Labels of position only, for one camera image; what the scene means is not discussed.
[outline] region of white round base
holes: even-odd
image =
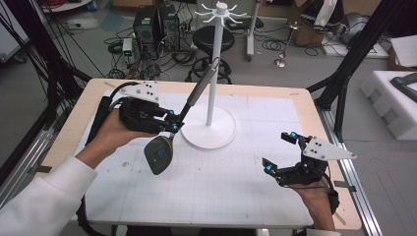
[[[193,106],[181,128],[185,139],[192,145],[204,149],[222,148],[236,136],[236,122],[233,115],[219,107],[214,107],[211,125],[207,125],[208,107]]]

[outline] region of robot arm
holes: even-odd
[[[301,149],[301,161],[293,167],[278,168],[276,164],[263,158],[265,173],[272,176],[281,187],[293,184],[309,185],[326,178],[328,185],[325,185],[325,187],[328,188],[331,213],[335,213],[339,205],[338,192],[334,189],[326,174],[328,160],[356,158],[356,155],[316,137],[303,137],[295,132],[291,134],[282,133],[281,138],[293,145],[298,141]]]

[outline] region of human hand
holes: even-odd
[[[303,200],[313,218],[315,229],[335,230],[328,200],[328,189],[324,183],[319,181],[310,185],[294,184],[288,187],[293,189]]]
[[[119,109],[107,116],[95,138],[77,154],[77,158],[89,167],[95,167],[121,146],[136,138],[150,138],[156,134],[128,130],[119,119]]]

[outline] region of gray floor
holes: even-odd
[[[79,11],[61,15],[61,18]],[[132,25],[131,14],[118,15],[103,6],[94,17],[100,23],[96,29],[77,31],[73,35],[94,64],[104,75],[111,69],[111,55],[106,38],[114,37],[115,32]],[[283,26],[280,19],[264,19],[264,30],[274,30]],[[280,31],[275,36],[285,39],[288,31]],[[99,72],[92,66],[75,43],[67,41],[77,67],[87,74],[100,78]],[[309,56],[305,48],[289,47],[287,66],[277,68],[273,60],[278,52],[265,50],[258,41],[255,43],[255,57],[246,60],[245,34],[236,34],[236,43],[232,49],[222,53],[233,72],[231,79],[235,85],[306,88],[330,76],[343,58],[325,56],[318,48],[319,55]],[[161,69],[167,69],[169,63]],[[417,142],[396,141],[387,129],[371,103],[359,90],[361,84],[373,71],[386,70],[387,61],[366,59],[354,74],[348,89],[343,125],[343,138],[347,148],[358,154],[353,161],[365,189],[365,193],[374,210],[384,235],[414,235],[417,231],[417,186],[414,170],[417,162]],[[182,82],[189,67],[175,66],[162,74],[159,80]],[[45,95],[34,69],[30,63],[7,64],[0,67],[0,164],[10,155],[20,139],[45,107]],[[100,227],[109,234],[109,227]],[[288,231],[271,230],[271,235],[289,235]],[[76,224],[69,224],[62,235],[84,235]],[[343,235],[365,235],[364,230],[343,231]]]

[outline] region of white sleeve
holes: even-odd
[[[96,175],[78,159],[67,156],[0,209],[0,235],[58,235],[80,207]]]
[[[339,232],[325,231],[319,229],[307,229],[307,236],[340,236]]]

